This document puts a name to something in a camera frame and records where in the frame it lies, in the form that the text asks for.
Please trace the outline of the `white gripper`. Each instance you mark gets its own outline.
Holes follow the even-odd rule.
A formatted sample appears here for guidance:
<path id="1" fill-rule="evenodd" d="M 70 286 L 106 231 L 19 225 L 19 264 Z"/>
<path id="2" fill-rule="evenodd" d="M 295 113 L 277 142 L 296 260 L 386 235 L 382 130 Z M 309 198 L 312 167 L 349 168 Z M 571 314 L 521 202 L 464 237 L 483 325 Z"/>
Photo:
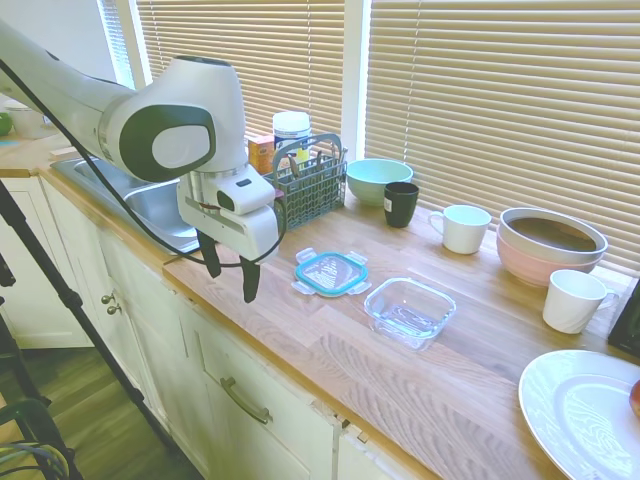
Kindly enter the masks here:
<path id="1" fill-rule="evenodd" d="M 258 293 L 261 271 L 260 265 L 252 260 L 265 254 L 279 238 L 274 210 L 265 205 L 238 215 L 223 208 L 205 208 L 191 197 L 186 182 L 178 184 L 177 198 L 182 219 L 197 230 L 200 251 L 209 275 L 217 278 L 221 274 L 217 241 L 241 256 L 243 298 L 246 303 L 253 302 Z"/>

